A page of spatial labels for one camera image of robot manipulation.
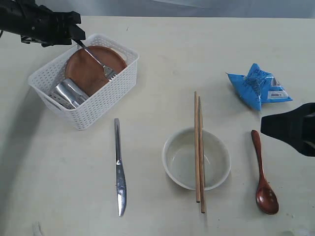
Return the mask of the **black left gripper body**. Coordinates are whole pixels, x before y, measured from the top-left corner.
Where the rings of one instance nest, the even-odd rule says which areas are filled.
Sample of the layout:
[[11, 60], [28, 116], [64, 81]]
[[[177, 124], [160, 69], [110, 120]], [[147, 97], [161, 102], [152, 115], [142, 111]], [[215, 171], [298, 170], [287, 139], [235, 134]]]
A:
[[0, 2], [0, 31], [19, 35], [22, 43], [34, 42], [42, 47], [71, 45], [72, 41], [86, 39], [79, 24], [81, 15], [75, 11], [52, 11], [34, 0]]

